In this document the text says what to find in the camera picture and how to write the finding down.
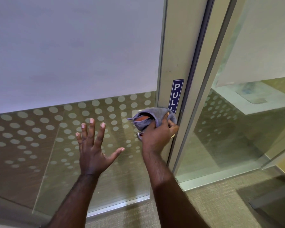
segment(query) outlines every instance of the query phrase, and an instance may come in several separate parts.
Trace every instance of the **cloth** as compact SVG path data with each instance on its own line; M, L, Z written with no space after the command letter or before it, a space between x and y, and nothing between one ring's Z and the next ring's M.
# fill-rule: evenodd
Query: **cloth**
M166 108L149 108L140 111L137 113L133 118L128 118L128 120L133 120L133 124L136 126L136 128L140 131L137 134L138 139L141 141L142 134L144 130L148 127L148 125L152 122L154 119L156 122L156 127L159 127L162 124L163 117L169 112L168 120L170 119L175 124L177 123L177 119L174 115L174 113Z

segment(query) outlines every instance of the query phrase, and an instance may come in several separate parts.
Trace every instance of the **white letter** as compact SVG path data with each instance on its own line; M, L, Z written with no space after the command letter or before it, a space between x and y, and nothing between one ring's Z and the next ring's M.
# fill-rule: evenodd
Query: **white letter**
M176 90L178 87L180 87L180 84L176 84L174 90Z
M174 96L175 93L173 93L173 98L177 98L178 96L178 92L176 92L176 97Z

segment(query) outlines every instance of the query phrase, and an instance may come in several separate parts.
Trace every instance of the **forearm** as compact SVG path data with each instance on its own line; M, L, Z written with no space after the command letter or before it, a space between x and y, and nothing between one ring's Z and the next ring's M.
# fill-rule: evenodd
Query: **forearm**
M162 228L208 227L155 152L143 155Z
M46 227L84 227L98 177L81 175Z

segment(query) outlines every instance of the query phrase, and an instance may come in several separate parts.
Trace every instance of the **pull sign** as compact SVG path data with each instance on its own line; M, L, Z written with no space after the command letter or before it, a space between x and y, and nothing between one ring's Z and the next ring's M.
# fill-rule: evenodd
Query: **pull sign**
M180 92L183 87L184 79L173 80L170 102L169 102L169 109L176 113L178 100L180 99Z

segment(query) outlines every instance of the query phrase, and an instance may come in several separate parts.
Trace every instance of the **hand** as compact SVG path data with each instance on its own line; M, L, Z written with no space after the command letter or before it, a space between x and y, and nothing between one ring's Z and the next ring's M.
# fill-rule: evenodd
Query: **hand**
M152 121L143 134L143 155L155 152L160 155L171 137L178 131L178 125L171 120L167 121L168 114L163 118L161 126L156 128L155 121Z
M104 138L105 123L102 123L94 141L95 136L95 120L90 119L90 127L87 128L85 123L81 124L82 133L76 133L76 138L79 144L80 159L79 165L81 175L92 174L97 177L105 171L114 160L125 149L118 148L114 153L107 157L101 152L101 145Z

